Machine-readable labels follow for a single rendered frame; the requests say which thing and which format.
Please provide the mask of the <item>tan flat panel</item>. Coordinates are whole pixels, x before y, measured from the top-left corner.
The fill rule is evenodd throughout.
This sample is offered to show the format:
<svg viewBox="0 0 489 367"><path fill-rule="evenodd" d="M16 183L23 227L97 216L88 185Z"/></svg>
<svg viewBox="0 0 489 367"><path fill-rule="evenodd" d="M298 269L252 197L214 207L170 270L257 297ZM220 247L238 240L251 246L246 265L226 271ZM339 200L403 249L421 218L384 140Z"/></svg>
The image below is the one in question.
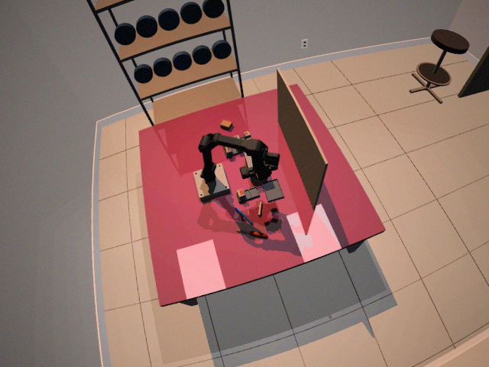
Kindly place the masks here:
<svg viewBox="0 0 489 367"><path fill-rule="evenodd" d="M328 161L279 68L277 68L277 105L280 128L302 177L309 200L315 209Z"/></svg>

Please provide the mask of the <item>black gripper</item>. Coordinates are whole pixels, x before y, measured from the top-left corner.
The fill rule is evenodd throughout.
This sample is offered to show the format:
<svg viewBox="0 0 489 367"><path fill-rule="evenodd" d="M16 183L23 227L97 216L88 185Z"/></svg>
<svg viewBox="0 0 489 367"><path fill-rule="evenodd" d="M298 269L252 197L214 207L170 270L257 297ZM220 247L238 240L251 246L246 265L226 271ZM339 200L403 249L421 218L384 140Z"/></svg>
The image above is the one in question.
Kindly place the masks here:
<svg viewBox="0 0 489 367"><path fill-rule="evenodd" d="M263 162L262 164L259 164L259 165L256 165L253 162L252 162L252 164L253 164L253 167L249 167L249 168L247 166L240 167L242 179L246 179L249 177L255 177L257 179L257 176L254 172L254 169L256 167L263 167L265 165L267 168L270 168L272 171L275 171L278 169L278 166L265 164L265 162Z"/></svg>

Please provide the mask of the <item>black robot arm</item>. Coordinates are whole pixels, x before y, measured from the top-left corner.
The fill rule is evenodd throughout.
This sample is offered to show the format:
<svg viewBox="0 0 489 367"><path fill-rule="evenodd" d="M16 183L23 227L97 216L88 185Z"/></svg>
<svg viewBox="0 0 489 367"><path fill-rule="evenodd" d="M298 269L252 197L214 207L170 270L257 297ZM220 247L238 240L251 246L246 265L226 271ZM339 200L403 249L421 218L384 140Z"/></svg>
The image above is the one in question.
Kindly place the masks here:
<svg viewBox="0 0 489 367"><path fill-rule="evenodd" d="M198 147L204 159L204 167L200 177L204 179L205 184L215 181L216 163L212 162L211 150L219 145L244 151L247 156L251 156L252 162L256 165L265 161L265 164L278 166L280 162L280 154L268 152L269 147L260 140L249 139L245 141L219 133L209 133L202 136ZM265 165L256 167L254 172L259 180L265 180L272 174L272 170Z"/></svg>

